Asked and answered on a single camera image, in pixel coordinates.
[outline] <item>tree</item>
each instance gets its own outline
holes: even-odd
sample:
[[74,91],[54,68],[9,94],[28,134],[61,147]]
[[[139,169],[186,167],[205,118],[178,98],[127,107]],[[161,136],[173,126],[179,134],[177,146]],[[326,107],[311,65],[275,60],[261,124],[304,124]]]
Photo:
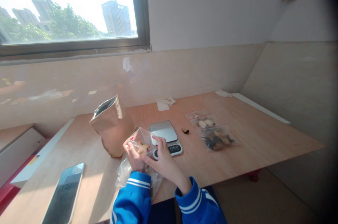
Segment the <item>tree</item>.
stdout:
[[51,40],[51,35],[45,33],[33,24],[22,25],[15,18],[0,16],[0,26],[14,43],[45,42]]
[[57,3],[51,4],[49,12],[52,21],[49,22],[53,32],[53,39],[95,38],[101,37],[89,21],[74,13],[73,8],[67,4],[62,9]]

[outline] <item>hand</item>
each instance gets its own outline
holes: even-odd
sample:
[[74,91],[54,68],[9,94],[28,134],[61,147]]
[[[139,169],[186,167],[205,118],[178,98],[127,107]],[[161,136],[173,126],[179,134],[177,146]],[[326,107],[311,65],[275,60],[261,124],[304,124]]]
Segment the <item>hand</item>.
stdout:
[[158,161],[154,161],[147,156],[141,156],[142,160],[152,167],[157,173],[172,181],[180,189],[183,195],[191,190],[189,177],[185,176],[180,167],[170,155],[165,138],[153,136],[158,142]]
[[128,138],[123,143],[123,149],[127,154],[127,159],[130,163],[130,166],[133,171],[138,171],[144,173],[145,171],[145,164],[141,159],[141,156],[136,152],[133,144],[129,141],[133,140],[134,137]]

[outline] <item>blue jacket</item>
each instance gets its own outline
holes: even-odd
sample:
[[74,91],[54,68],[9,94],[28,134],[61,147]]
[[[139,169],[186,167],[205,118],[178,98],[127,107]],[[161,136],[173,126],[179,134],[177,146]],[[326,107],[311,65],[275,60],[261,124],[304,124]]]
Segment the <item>blue jacket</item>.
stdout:
[[[120,189],[113,204],[110,223],[143,223],[148,222],[151,208],[149,196],[151,176],[132,172],[126,187]],[[182,196],[177,188],[175,197],[181,209],[183,222],[188,223],[217,223],[220,209],[215,199],[205,190],[200,189],[193,177],[190,177],[192,188]]]

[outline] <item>wooden table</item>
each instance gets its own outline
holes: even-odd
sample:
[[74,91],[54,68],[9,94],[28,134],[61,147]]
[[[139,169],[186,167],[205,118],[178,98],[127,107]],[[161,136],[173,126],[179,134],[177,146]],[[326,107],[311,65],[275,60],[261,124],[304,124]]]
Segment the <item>wooden table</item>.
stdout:
[[[206,108],[229,125],[238,145],[207,151],[203,141],[184,114]],[[185,174],[194,176],[200,187],[212,185],[271,164],[324,147],[299,132],[237,98],[213,93],[177,99],[168,111],[158,111],[156,103],[129,108],[135,124],[170,120],[183,147],[174,157]],[[40,223],[63,169],[86,163],[72,223],[96,223],[110,218],[114,198],[116,169],[120,158],[110,158],[100,136],[91,128],[92,114],[77,116],[44,163],[21,189],[0,223]],[[183,134],[181,128],[190,130]],[[175,185],[163,179],[153,201],[174,196]]]

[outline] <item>clear plastic bag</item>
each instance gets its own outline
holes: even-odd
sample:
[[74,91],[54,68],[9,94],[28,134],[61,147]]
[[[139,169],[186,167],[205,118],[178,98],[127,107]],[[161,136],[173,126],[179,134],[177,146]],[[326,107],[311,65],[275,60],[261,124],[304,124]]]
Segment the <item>clear plastic bag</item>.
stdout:
[[[149,145],[149,148],[147,150],[144,150],[142,148],[141,151],[143,151],[148,157],[152,157],[152,152],[156,147],[155,145],[153,145],[151,141],[152,135],[153,134],[151,132],[148,132],[140,127],[136,132],[133,133],[132,136],[134,136],[134,138],[130,142],[133,144],[136,151],[139,151],[139,149],[142,147],[142,145],[139,144],[138,141],[142,141],[143,145]],[[125,152],[123,152],[121,164],[119,168],[116,170],[118,178],[116,180],[115,187],[125,187],[131,172],[132,168],[127,159],[127,155]],[[151,176],[150,197],[153,200],[162,182],[163,176],[157,173],[150,166],[146,167],[145,173]]]
[[229,132],[228,125],[197,130],[208,150],[216,151],[233,145],[236,140]]
[[197,118],[192,118],[189,119],[189,121],[194,125],[196,129],[209,128],[213,126],[218,126],[220,124],[217,117],[213,113]]
[[205,116],[208,114],[210,114],[209,111],[207,111],[206,109],[201,109],[201,110],[195,110],[195,111],[189,112],[185,114],[184,116],[190,120],[192,118],[197,118],[197,117]]

